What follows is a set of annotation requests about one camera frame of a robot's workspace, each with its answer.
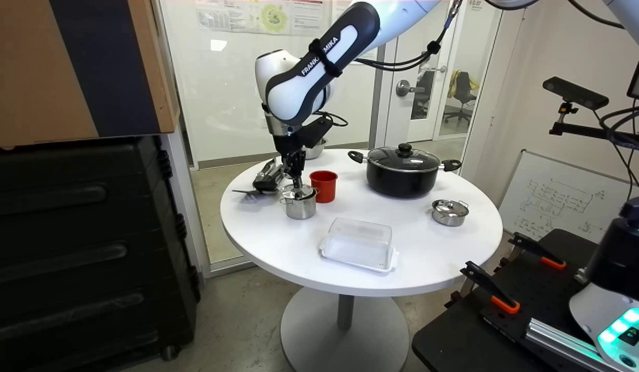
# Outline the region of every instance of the table pedestal base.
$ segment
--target table pedestal base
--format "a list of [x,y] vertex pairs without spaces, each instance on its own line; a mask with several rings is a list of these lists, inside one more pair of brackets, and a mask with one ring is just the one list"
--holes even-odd
[[[340,297],[303,288],[285,308],[282,348],[297,372],[398,372],[409,353],[409,327],[389,297]],[[351,322],[346,317],[353,311]]]

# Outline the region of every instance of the yellow jacket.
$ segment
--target yellow jacket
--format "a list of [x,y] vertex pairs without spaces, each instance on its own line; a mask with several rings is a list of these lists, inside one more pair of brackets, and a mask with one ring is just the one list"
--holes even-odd
[[[452,72],[452,76],[450,77],[450,87],[447,90],[448,98],[454,97],[455,93],[457,92],[457,77],[459,76],[460,72],[461,70],[455,70]],[[478,83],[475,80],[473,80],[473,78],[470,75],[469,75],[469,80],[471,80],[471,91],[474,91],[480,87],[480,85],[478,85]]]

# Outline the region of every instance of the franka emika robot arm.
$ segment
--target franka emika robot arm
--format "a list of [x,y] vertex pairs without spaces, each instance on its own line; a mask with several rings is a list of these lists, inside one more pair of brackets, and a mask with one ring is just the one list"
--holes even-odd
[[[282,155],[285,173],[296,189],[301,188],[301,172],[305,163],[305,152],[301,148],[315,146],[333,124],[321,117],[303,125],[331,98],[333,78],[337,78],[343,68],[363,53],[385,44],[418,23],[439,1],[353,0],[325,34],[310,43],[305,56],[299,59],[286,50],[274,50],[257,58],[255,76],[268,130],[274,138],[276,151]],[[454,1],[444,29],[449,27],[462,1]],[[499,9],[515,10],[537,0],[487,2]],[[604,2],[639,44],[639,0]],[[430,54],[439,49],[439,44],[433,43],[428,45]]]

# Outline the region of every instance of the whiteboard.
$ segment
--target whiteboard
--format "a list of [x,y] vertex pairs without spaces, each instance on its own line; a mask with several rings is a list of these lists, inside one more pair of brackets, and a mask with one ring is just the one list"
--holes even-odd
[[522,150],[499,212],[509,233],[538,240],[560,228],[599,243],[628,192],[626,180]]

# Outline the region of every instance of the kitchen utensil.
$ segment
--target kitchen utensil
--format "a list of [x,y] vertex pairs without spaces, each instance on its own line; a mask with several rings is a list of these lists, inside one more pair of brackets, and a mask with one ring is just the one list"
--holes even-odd
[[367,159],[367,184],[374,191],[399,198],[421,197],[434,187],[440,170],[451,172],[461,167],[459,160],[441,162],[410,144],[376,148],[367,157],[358,151],[348,154],[357,163]]
[[327,142],[326,138],[322,138],[319,140],[319,143],[312,148],[303,146],[303,150],[305,151],[305,160],[318,158],[319,155],[321,155],[321,152],[324,151],[324,147],[326,147]]
[[321,255],[333,261],[386,273],[397,265],[390,226],[338,217],[320,245]]
[[335,200],[335,183],[338,175],[329,171],[316,171],[310,174],[310,184],[317,189],[317,202],[330,203]]
[[253,187],[260,192],[276,192],[277,186],[283,179],[282,165],[276,165],[276,158],[269,160],[262,170],[255,176]]
[[293,184],[284,186],[280,203],[285,205],[288,217],[295,220],[305,220],[317,212],[317,190],[304,184],[301,189],[294,189]]
[[432,203],[432,217],[445,226],[461,226],[469,213],[469,205],[463,201],[435,200]]

